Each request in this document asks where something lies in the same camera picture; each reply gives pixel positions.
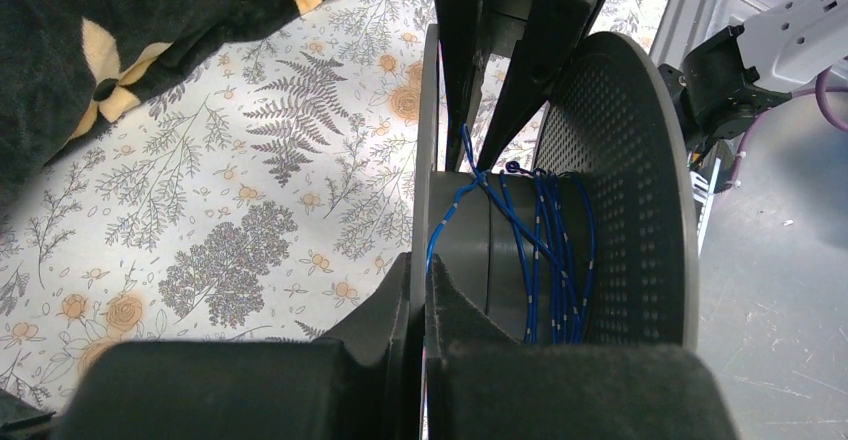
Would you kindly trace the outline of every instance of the floral tablecloth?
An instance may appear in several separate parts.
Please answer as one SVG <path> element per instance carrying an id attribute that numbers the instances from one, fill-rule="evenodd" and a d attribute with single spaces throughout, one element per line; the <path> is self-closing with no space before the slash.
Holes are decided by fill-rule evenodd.
<path id="1" fill-rule="evenodd" d="M 646 48 L 666 0 L 596 29 Z M 61 410 L 131 339 L 311 339 L 409 249 L 432 0 L 330 0 L 47 169 L 0 227 L 0 388 Z M 507 61 L 489 67 L 476 144 Z M 529 163 L 531 122 L 501 162 Z"/>

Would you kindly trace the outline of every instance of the orange rose print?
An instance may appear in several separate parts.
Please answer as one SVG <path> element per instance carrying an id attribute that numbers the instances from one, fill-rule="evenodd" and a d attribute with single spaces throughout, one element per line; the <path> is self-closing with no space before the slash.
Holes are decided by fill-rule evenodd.
<path id="1" fill-rule="evenodd" d="M 389 98 L 392 111 L 403 119 L 406 126 L 418 123 L 418 106 L 421 104 L 421 92 L 413 87 L 399 87 Z"/>
<path id="2" fill-rule="evenodd" d="M 391 55 L 383 55 L 380 57 L 380 67 L 386 73 L 392 73 L 397 69 L 397 60 Z"/>
<path id="3" fill-rule="evenodd" d="M 409 85 L 415 88 L 421 88 L 421 75 L 424 73 L 424 64 L 421 62 L 413 63 L 406 69 L 406 77 L 409 79 Z"/>
<path id="4" fill-rule="evenodd" d="M 377 127 L 376 129 L 374 129 L 374 133 L 372 133 L 371 136 L 372 137 L 373 136 L 378 136 L 378 137 L 385 136 L 387 133 L 389 133 L 389 130 L 391 130 L 391 128 L 392 128 L 392 124 L 389 123 L 388 120 L 381 120 L 380 126 Z"/>
<path id="5" fill-rule="evenodd" d="M 110 329 L 121 333 L 135 328 L 144 310 L 141 301 L 129 295 L 115 297 L 107 305 L 109 310 L 103 314 L 106 316 L 106 323 Z"/>
<path id="6" fill-rule="evenodd" d="M 297 203 L 306 207 L 306 214 L 309 215 L 312 213 L 315 208 L 322 206 L 321 197 L 315 195 L 314 193 L 307 193 L 304 196 L 300 197 L 300 200 Z"/>
<path id="7" fill-rule="evenodd" d="M 315 52 L 319 55 L 324 54 L 324 44 L 321 43 L 321 42 L 312 42 L 308 45 L 308 47 L 309 47 L 309 50 L 311 50 L 311 51 L 313 51 L 313 52 Z"/>
<path id="8" fill-rule="evenodd" d="M 88 300 L 82 295 L 76 293 L 68 295 L 62 300 L 62 311 L 56 316 L 64 315 L 68 318 L 69 323 L 73 320 L 79 320 L 85 316 L 87 303 Z"/>
<path id="9" fill-rule="evenodd" d="M 407 47 L 411 47 L 415 43 L 420 43 L 418 41 L 418 35 L 416 35 L 414 33 L 410 33 L 410 32 L 406 32 L 403 35 L 401 35 L 400 39 L 403 40 L 404 43 L 406 43 Z"/>
<path id="10" fill-rule="evenodd" d="M 250 205 L 251 202 L 254 202 L 256 200 L 262 200 L 263 198 L 265 198 L 265 195 L 260 195 L 258 190 L 242 184 L 241 188 L 238 191 L 238 194 L 235 196 L 235 198 L 233 198 L 233 200 L 236 200 L 238 202 L 237 206 L 241 207 L 245 204 Z"/>

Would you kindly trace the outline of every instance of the perforated disc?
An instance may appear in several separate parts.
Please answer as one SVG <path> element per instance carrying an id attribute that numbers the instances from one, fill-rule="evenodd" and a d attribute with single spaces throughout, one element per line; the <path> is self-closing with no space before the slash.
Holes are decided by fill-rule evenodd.
<path id="1" fill-rule="evenodd" d="M 582 173 L 597 220 L 587 340 L 697 336 L 695 211 L 683 138 L 656 67 L 632 40 L 597 33 L 555 85 L 536 166 Z"/>

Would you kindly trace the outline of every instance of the gray floor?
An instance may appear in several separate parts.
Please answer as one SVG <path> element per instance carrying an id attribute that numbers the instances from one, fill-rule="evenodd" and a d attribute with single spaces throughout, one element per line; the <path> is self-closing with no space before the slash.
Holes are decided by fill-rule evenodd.
<path id="1" fill-rule="evenodd" d="M 817 112 L 764 121 L 702 251 L 698 353 L 744 440 L 848 439 L 848 134 Z"/>

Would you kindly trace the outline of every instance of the blue wire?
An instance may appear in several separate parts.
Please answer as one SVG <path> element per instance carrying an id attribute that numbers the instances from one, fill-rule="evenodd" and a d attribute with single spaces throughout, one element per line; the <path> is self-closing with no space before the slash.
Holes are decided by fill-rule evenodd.
<path id="1" fill-rule="evenodd" d="M 433 249 L 436 247 L 436 242 L 439 240 L 439 235 L 442 234 L 442 230 L 444 230 L 445 225 L 450 221 L 453 217 L 454 213 L 456 213 L 456 209 L 459 206 L 459 201 L 465 196 L 466 193 L 477 188 L 477 185 L 480 183 L 479 178 L 474 178 L 474 181 L 471 184 L 466 185 L 459 190 L 457 190 L 456 195 L 453 197 L 453 205 L 448 209 L 448 213 L 445 214 L 445 218 L 436 226 L 436 229 L 433 231 L 433 235 L 430 236 L 430 242 L 427 244 L 427 271 L 430 271 L 430 264 L 433 262 Z"/>
<path id="2" fill-rule="evenodd" d="M 512 203 L 512 195 L 509 194 L 509 189 L 506 186 L 506 178 L 504 172 L 501 172 L 498 176 L 501 181 L 501 190 L 503 190 L 504 200 L 506 200 L 506 205 L 509 207 L 511 211 L 515 211 L 515 207 Z M 527 266 L 527 254 L 524 253 L 524 241 L 521 238 L 521 234 L 518 232 L 518 227 L 512 223 L 512 233 L 515 235 L 515 244 L 518 246 L 518 259 L 521 263 L 521 274 L 524 277 L 524 292 L 527 295 L 527 322 L 524 329 L 524 342 L 530 343 L 535 331 L 535 324 L 533 323 L 533 310 L 537 303 L 532 301 L 531 295 L 533 295 L 533 284 L 530 279 L 530 272 L 528 271 L 529 267 Z"/>
<path id="3" fill-rule="evenodd" d="M 592 289 L 595 283 L 595 258 L 598 254 L 598 243 L 596 241 L 595 212 L 592 210 L 592 203 L 589 201 L 589 192 L 586 191 L 583 182 L 576 175 L 572 175 L 571 177 L 577 186 L 577 190 L 580 192 L 580 196 L 583 198 L 586 214 L 589 217 L 589 271 L 586 274 L 586 288 L 583 292 L 583 303 L 580 307 L 580 328 L 578 329 L 579 337 L 577 339 L 579 342 L 582 342 L 586 335 L 586 327 L 588 326 L 584 322 L 586 321 L 589 298 L 592 295 Z"/>
<path id="4" fill-rule="evenodd" d="M 574 251 L 571 242 L 569 241 L 568 233 L 565 228 L 565 223 L 562 219 L 562 197 L 561 190 L 558 185 L 558 177 L 553 174 L 548 174 L 544 170 L 537 169 L 534 172 L 522 169 L 518 162 L 508 162 L 506 171 L 508 173 L 520 173 L 531 176 L 536 187 L 536 211 L 535 211 L 535 232 L 531 232 L 523 222 L 518 218 L 515 212 L 512 197 L 506 185 L 503 172 L 500 173 L 501 188 L 504 198 L 498 197 L 497 193 L 489 185 L 486 179 L 486 174 L 490 172 L 481 172 L 474 164 L 474 155 L 471 145 L 471 134 L 468 131 L 468 126 L 463 126 L 462 142 L 465 147 L 466 158 L 471 170 L 474 174 L 474 180 L 462 188 L 460 188 L 454 196 L 453 204 L 444 219 L 436 226 L 430 241 L 427 244 L 427 270 L 429 272 L 432 263 L 433 251 L 436 242 L 444 230 L 445 225 L 456 213 L 460 200 L 465 194 L 471 192 L 478 186 L 482 186 L 489 196 L 492 203 L 498 207 L 510 221 L 515 236 L 516 245 L 518 247 L 519 260 L 521 261 L 522 275 L 524 277 L 525 292 L 527 293 L 527 324 L 525 328 L 524 341 L 536 343 L 537 325 L 538 325 L 538 298 L 540 288 L 539 275 L 539 254 L 544 255 L 551 267 L 551 328 L 554 343 L 581 343 L 586 333 L 586 318 L 588 311 L 588 300 L 592 294 L 595 277 L 595 257 L 597 255 L 597 242 L 595 236 L 595 218 L 592 211 L 589 195 L 583 186 L 580 179 L 575 174 L 567 175 L 577 186 L 578 191 L 583 199 L 586 212 L 589 218 L 589 233 L 590 233 L 590 254 L 589 254 L 589 269 L 586 279 L 586 287 L 583 292 L 583 299 L 580 304 L 577 300 L 577 292 L 574 290 L 574 281 L 576 280 L 576 264 L 574 261 Z M 545 230 L 548 237 L 547 245 L 541 240 L 541 220 L 545 221 Z M 527 258 L 524 253 L 524 245 L 522 237 L 527 239 L 533 246 L 533 273 L 532 278 L 529 278 Z M 557 288 L 556 278 L 560 277 L 559 288 Z M 568 310 L 571 307 L 572 314 L 569 322 Z"/>
<path id="5" fill-rule="evenodd" d="M 562 219 L 562 190 L 559 188 L 559 181 L 556 175 L 549 176 L 551 180 L 551 186 L 549 195 L 554 197 L 554 203 L 556 204 L 556 210 L 553 215 L 556 224 L 557 224 L 557 235 L 562 239 L 562 249 L 558 251 L 558 253 L 566 258 L 566 264 L 568 266 L 567 277 L 562 279 L 562 290 L 563 295 L 567 295 L 567 305 L 571 307 L 571 333 L 569 335 L 569 341 L 573 341 L 577 338 L 577 327 L 579 314 L 577 311 L 577 292 L 574 290 L 574 281 L 577 279 L 576 272 L 576 262 L 574 261 L 574 248 L 569 240 L 568 230 L 565 226 L 565 221 Z M 568 312 L 564 312 L 564 318 L 567 318 Z"/>
<path id="6" fill-rule="evenodd" d="M 538 207 L 537 211 L 541 211 L 542 219 L 545 222 L 545 232 L 548 236 L 548 245 L 553 245 L 554 250 L 557 250 L 557 232 L 554 231 L 551 215 L 548 212 L 548 209 L 551 207 L 551 202 L 550 199 L 548 200 L 548 202 L 545 202 L 545 197 L 547 197 L 548 195 L 544 182 L 542 180 L 541 172 L 536 172 L 536 174 L 533 176 L 533 185 L 536 187 L 536 205 Z M 536 215 L 536 221 L 539 221 L 538 213 Z M 559 343 L 559 332 L 562 331 L 562 323 L 560 322 L 562 314 L 559 312 L 561 302 L 559 288 L 557 288 L 557 286 L 559 285 L 559 282 L 557 281 L 557 279 L 559 278 L 559 270 L 556 269 L 556 265 L 554 264 L 554 262 L 548 262 L 548 265 L 550 266 L 551 271 L 551 338 L 553 339 L 554 343 Z"/>

